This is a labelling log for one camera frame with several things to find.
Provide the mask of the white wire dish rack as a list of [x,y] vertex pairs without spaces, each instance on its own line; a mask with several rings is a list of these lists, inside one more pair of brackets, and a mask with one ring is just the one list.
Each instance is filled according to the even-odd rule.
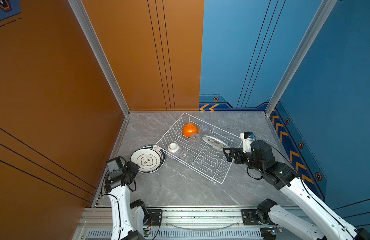
[[[198,129],[200,125],[207,124],[209,126],[208,136],[222,140],[230,148],[242,147],[241,138],[191,114],[183,113],[157,142],[157,145],[164,150],[168,157],[174,158],[212,182],[223,184],[232,163],[227,161],[223,151],[214,149],[202,138],[199,147],[191,148],[189,146],[189,138],[182,134],[184,125],[188,123],[195,124]],[[169,153],[167,147],[170,143],[177,143],[181,147],[181,150],[186,149],[189,151],[192,155],[192,163],[187,164],[180,160],[179,157]]]

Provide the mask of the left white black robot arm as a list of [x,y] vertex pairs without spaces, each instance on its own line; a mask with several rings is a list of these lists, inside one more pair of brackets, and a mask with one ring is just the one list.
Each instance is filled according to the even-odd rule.
[[135,177],[139,166],[118,156],[107,161],[109,174],[105,180],[104,196],[109,197],[112,208],[112,240],[144,240],[144,218],[148,215],[142,200],[130,201],[137,188]]

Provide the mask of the white plate red pattern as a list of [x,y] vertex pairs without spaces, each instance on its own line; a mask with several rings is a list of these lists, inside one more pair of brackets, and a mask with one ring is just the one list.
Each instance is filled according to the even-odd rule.
[[207,144],[209,144],[210,146],[212,146],[214,149],[218,151],[222,151],[225,148],[230,148],[230,146],[227,143],[213,136],[204,135],[202,136],[202,139]]

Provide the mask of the white plate flower outline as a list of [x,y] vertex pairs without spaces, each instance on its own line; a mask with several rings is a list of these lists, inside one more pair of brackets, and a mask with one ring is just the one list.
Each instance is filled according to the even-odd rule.
[[133,152],[130,161],[139,167],[139,172],[149,174],[149,171],[157,168],[161,162],[160,155],[150,149],[139,149]]

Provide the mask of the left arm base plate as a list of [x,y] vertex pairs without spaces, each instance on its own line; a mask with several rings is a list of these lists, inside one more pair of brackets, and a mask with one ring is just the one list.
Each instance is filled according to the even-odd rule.
[[143,226],[160,226],[163,219],[162,209],[148,209],[148,214],[145,215],[143,220]]

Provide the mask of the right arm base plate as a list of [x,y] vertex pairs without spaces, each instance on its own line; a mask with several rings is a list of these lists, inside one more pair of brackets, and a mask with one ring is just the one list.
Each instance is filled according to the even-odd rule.
[[245,226],[275,226],[274,223],[270,219],[269,212],[264,210],[257,210],[257,209],[242,209],[241,210],[241,217],[243,224]]

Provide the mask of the green rimmed white plate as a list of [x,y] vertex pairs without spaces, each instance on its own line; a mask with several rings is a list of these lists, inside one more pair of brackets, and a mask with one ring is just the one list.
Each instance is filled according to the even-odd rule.
[[164,150],[161,147],[157,146],[157,145],[147,145],[147,146],[142,147],[142,149],[154,150],[160,155],[161,162],[160,162],[159,166],[157,168],[155,168],[154,170],[149,171],[149,173],[154,173],[154,172],[158,171],[165,163],[166,154],[165,154]]

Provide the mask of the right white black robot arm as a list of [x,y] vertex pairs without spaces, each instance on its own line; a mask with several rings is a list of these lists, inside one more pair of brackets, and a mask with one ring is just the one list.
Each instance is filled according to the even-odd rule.
[[254,141],[246,148],[224,148],[228,162],[245,164],[261,174],[261,179],[288,196],[312,223],[287,212],[275,201],[266,199],[257,206],[256,218],[263,225],[285,227],[304,240],[370,240],[370,233],[348,223],[310,190],[287,164],[276,161],[272,146]]

